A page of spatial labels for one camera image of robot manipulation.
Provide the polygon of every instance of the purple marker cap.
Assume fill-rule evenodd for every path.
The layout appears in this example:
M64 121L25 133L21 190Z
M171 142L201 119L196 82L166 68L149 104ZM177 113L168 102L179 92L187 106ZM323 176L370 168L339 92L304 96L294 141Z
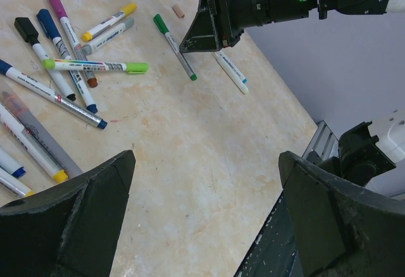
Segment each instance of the purple marker cap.
M51 6L59 20L63 16L68 17L65 9L63 8L61 0L49 0L49 2L51 3Z

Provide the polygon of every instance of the yellow marker cap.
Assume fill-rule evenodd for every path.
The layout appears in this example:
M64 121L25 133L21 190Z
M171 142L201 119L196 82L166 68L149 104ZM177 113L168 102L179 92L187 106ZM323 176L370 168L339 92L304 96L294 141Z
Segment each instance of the yellow marker cap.
M124 6L123 8L121 8L120 10L122 10L125 15L129 15L130 13L133 13L135 11L135 9L137 9L137 5L135 3L130 3L126 6Z
M68 179L68 175L66 175L65 171L62 169L61 171L57 172L53 178L56 182L62 183Z
M83 41L88 42L92 39L92 36L89 32L85 32L82 36Z

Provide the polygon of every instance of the gray wall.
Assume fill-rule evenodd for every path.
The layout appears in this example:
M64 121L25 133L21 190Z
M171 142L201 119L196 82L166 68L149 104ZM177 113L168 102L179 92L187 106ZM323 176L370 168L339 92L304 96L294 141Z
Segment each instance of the gray wall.
M270 24L247 30L316 121L339 137L362 121L405 105L405 13L346 16ZM373 183L405 190L405 164Z

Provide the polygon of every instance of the gray marker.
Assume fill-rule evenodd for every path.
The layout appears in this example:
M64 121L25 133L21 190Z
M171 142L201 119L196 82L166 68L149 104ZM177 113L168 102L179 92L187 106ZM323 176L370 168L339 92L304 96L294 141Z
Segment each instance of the gray marker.
M88 42L82 47L82 51L85 55L94 54L104 45L110 43L115 37L122 34L127 29L130 29L135 23L134 18L127 18L125 21L115 25L114 27L107 30L105 33L95 38L94 40Z
M58 163L68 174L69 178L74 178L83 173L73 159L65 152L51 134L42 126L37 118L31 113L24 102L15 94L4 91L2 87L1 102L11 113L29 130L30 134L48 152L48 154Z

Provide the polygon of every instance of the wooden table surface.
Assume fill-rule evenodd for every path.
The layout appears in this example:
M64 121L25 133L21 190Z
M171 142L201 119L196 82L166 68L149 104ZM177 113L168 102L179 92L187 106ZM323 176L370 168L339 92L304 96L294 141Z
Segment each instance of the wooden table surface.
M0 58L53 86L13 25L15 17L29 17L47 52L58 58L35 20L41 8L51 10L48 1L0 2ZM84 171L122 150L134 151L137 164L111 275L233 275L281 192L278 155L302 154L315 124L247 34L226 54L248 78L249 95L209 53L186 55L198 75L195 82L188 78L153 16L160 13L180 43L198 0L62 2L79 36L136 2L134 27L89 59L150 64L143 76L96 73L99 86L90 91L98 115L109 122L105 130L8 80ZM171 10L175 3L185 11L182 20ZM0 143L25 165L22 182L36 192L55 185L3 127ZM12 200L0 191L0 205Z

